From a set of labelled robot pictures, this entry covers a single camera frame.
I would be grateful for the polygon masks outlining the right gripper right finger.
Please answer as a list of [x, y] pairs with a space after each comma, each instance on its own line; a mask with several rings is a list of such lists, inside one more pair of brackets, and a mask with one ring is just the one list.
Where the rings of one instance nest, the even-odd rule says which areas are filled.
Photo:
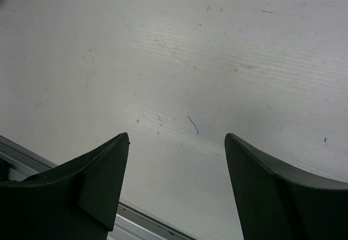
[[235, 134], [225, 152], [244, 239], [347, 239], [347, 183], [277, 159]]

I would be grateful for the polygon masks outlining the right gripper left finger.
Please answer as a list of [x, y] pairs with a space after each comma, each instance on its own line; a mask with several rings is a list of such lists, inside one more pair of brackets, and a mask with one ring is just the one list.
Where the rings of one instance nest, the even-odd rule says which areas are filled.
[[128, 159], [121, 133], [75, 159], [1, 182], [1, 239], [106, 239]]

